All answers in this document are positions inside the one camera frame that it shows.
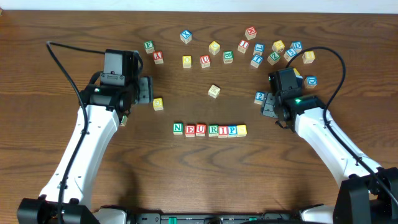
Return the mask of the yellow S block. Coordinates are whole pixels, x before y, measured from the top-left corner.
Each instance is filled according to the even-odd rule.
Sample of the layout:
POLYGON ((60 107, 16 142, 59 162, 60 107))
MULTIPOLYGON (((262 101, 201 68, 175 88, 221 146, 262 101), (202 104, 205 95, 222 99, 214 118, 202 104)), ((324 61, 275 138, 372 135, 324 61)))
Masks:
POLYGON ((237 137, 245 137, 247 133, 247 126, 245 124, 237 125, 237 137))

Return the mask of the blue P block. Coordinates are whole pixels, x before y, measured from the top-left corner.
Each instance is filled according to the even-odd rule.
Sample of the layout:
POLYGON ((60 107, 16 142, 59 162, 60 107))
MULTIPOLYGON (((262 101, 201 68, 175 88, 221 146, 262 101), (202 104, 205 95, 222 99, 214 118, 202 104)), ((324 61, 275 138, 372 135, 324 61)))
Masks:
POLYGON ((238 136, 237 126, 236 125, 229 125, 228 126, 228 137, 234 138, 238 136))

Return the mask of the green N block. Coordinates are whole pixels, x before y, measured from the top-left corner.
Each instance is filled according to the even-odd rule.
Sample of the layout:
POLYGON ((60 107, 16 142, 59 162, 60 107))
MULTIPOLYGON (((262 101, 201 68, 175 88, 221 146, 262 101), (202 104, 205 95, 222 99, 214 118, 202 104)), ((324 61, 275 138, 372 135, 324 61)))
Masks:
POLYGON ((173 134, 174 135, 182 135, 183 134, 183 124, 182 123, 174 123, 173 124, 173 134))

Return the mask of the green R block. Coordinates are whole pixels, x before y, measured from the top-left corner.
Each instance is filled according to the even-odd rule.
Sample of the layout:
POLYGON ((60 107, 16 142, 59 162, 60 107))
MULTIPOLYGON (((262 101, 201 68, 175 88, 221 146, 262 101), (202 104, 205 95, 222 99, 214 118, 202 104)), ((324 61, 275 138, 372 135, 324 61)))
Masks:
POLYGON ((218 132, 218 125, 217 124, 211 124, 208 126, 208 136, 209 137, 218 137, 219 132, 218 132))

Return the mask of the red E block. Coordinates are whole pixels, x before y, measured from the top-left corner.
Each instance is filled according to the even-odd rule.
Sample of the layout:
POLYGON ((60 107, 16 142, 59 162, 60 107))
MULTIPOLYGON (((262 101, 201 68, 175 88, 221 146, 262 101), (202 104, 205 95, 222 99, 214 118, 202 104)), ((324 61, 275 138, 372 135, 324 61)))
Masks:
POLYGON ((196 136, 196 126, 188 124, 185 127, 185 136, 186 137, 195 137, 196 136))

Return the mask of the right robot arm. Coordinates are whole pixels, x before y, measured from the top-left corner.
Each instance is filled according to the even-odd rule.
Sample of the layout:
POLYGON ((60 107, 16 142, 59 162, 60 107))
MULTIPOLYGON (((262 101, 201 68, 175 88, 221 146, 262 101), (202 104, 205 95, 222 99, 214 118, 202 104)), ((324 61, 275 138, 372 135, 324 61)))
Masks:
POLYGON ((293 68, 269 74, 271 92, 262 113, 276 118, 315 150, 339 186, 334 206, 299 211, 302 223, 397 223, 397 168, 383 168, 340 129, 325 104, 304 95, 293 68))

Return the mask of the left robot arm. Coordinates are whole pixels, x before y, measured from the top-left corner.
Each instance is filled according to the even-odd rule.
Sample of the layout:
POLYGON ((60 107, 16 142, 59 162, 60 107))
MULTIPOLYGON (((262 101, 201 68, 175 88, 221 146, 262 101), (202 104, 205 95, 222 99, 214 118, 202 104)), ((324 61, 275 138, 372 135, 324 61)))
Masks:
POLYGON ((105 206, 90 211, 91 196, 106 148, 131 107, 151 103, 151 77, 140 76, 143 62, 136 50, 108 49, 104 69, 77 91, 80 104, 75 129, 63 157, 37 199, 24 198, 19 223, 134 223, 128 210, 105 206))

